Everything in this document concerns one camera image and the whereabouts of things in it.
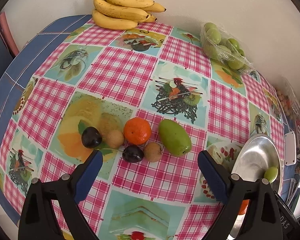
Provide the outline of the green jujube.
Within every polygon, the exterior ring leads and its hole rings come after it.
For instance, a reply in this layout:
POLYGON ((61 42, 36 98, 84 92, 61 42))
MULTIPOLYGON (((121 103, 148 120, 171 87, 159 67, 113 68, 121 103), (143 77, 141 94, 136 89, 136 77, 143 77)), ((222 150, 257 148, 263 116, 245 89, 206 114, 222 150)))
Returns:
POLYGON ((277 179, 278 173, 279 169, 275 166, 271 166, 265 171, 263 177, 271 184, 277 179))

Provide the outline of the dark cherry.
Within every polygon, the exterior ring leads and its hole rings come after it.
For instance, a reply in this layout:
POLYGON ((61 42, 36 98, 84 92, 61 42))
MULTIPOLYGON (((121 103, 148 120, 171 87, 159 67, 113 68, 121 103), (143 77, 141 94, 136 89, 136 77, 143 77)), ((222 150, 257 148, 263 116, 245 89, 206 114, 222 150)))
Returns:
POLYGON ((122 158, 128 163, 138 163, 143 160, 144 152, 136 145, 129 145, 123 150, 122 158))
POLYGON ((96 148, 102 142, 102 136, 95 127, 87 127, 81 136, 82 144, 86 148, 96 148))

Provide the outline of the brown longan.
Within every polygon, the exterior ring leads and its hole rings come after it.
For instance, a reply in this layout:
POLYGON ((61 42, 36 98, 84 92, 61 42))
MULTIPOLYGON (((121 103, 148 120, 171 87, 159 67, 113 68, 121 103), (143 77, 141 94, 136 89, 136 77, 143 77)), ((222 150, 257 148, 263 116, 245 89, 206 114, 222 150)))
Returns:
POLYGON ((150 163, 155 163, 161 159, 162 148, 156 142, 150 142, 144 147, 144 156, 150 163))
POLYGON ((106 135, 106 143, 110 148, 117 149, 124 143, 124 141, 125 137, 118 129, 112 130, 106 135))

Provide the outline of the large green jujube fruit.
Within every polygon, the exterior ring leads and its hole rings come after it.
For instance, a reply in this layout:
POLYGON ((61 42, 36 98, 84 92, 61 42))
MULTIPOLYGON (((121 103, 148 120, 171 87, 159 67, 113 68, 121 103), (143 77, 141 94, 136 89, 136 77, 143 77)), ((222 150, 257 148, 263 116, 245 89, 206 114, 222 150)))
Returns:
POLYGON ((173 120, 161 120, 158 126, 160 140, 166 150, 175 156, 181 157, 192 150, 192 142, 185 129, 173 120))

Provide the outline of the orange tangerine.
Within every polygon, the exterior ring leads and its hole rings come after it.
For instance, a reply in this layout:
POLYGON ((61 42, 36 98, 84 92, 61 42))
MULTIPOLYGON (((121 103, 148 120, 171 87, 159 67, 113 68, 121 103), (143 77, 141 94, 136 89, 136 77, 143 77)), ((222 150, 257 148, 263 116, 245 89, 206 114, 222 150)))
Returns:
POLYGON ((248 208, 248 205, 249 205, 249 200, 248 199, 243 200, 242 204, 241 204, 241 207, 239 209, 238 215, 245 215, 245 213, 247 211, 247 208, 248 208))
POLYGON ((125 139, 134 145, 144 144, 151 137, 151 133, 149 122, 140 117, 129 119, 123 128, 125 139))

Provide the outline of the silver metal plate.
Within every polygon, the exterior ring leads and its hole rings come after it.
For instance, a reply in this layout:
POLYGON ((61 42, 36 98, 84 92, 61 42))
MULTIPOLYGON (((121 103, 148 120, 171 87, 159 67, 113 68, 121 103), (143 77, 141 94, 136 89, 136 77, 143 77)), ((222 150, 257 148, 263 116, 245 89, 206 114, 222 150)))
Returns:
POLYGON ((243 180, 255 182, 262 179, 266 170, 272 166, 278 168, 278 175, 271 183, 271 187, 280 193, 283 166, 277 148, 270 137, 256 134, 242 147, 231 172, 239 175, 243 180))

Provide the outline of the white plastic box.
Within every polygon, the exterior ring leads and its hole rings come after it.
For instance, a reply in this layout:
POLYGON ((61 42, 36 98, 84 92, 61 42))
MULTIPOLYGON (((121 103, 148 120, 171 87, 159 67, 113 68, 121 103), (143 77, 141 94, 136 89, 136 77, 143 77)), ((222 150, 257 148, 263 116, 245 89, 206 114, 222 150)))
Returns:
POLYGON ((294 131, 285 134, 285 160, 286 166, 296 163, 296 137, 294 131))

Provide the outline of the clear box of longans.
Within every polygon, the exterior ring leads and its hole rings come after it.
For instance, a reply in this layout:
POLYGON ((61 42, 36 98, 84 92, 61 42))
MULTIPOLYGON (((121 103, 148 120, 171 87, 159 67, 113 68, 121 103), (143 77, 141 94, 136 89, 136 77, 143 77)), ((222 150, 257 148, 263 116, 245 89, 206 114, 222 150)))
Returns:
POLYGON ((287 78, 281 76, 279 85, 275 89, 285 116, 300 119, 300 103, 287 78))

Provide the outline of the pink checkered fruit tablecloth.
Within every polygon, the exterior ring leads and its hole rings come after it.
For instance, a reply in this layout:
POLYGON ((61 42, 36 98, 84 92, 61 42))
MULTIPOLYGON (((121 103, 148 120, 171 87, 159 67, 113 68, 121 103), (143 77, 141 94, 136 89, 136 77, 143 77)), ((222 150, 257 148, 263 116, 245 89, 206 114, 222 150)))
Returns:
POLYGON ((257 133, 284 156, 275 89, 212 61, 197 35, 162 23, 108 30, 57 20, 0 80, 0 202, 17 222, 33 178, 72 172, 102 137, 102 168, 79 208, 100 239, 201 239, 221 210, 197 165, 231 170, 257 133))

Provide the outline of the plastic pack green jujubes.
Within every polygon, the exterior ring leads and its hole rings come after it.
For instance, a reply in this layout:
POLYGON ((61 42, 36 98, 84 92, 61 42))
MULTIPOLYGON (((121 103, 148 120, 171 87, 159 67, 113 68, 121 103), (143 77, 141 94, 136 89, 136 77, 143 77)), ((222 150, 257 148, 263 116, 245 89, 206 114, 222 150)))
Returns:
POLYGON ((204 22, 200 30, 204 54, 212 60, 226 64, 230 69, 248 74, 254 70, 240 42, 212 22, 204 22))

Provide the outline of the blue plaid undercloth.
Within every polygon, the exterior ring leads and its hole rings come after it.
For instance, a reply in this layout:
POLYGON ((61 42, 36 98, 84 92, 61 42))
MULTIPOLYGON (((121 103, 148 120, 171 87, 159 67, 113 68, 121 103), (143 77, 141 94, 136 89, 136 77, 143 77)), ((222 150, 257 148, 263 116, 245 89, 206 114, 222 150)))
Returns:
MULTIPOLYGON (((55 20, 39 32, 12 60, 0 78, 0 146, 4 141, 13 104, 27 82, 66 36, 91 19, 91 15, 68 16, 55 20)), ((20 219, 0 189, 0 205, 13 223, 20 219)))

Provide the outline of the pink chair back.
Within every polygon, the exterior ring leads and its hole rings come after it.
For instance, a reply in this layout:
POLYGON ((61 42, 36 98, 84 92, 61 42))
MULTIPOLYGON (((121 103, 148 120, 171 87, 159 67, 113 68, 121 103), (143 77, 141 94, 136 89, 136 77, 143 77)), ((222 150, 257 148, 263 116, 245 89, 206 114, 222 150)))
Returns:
POLYGON ((0 13, 0 31, 10 53, 13 57, 16 57, 19 54, 19 49, 15 44, 15 41, 11 34, 5 12, 0 13))

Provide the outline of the yellow banana bunch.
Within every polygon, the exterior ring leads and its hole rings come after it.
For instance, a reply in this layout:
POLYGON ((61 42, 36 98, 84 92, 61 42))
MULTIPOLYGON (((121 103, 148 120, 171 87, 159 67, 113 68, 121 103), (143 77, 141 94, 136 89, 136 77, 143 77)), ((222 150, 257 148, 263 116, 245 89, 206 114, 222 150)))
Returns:
POLYGON ((154 0, 93 0, 94 23, 110 30, 130 30, 142 23, 155 22, 154 12, 166 8, 154 0))

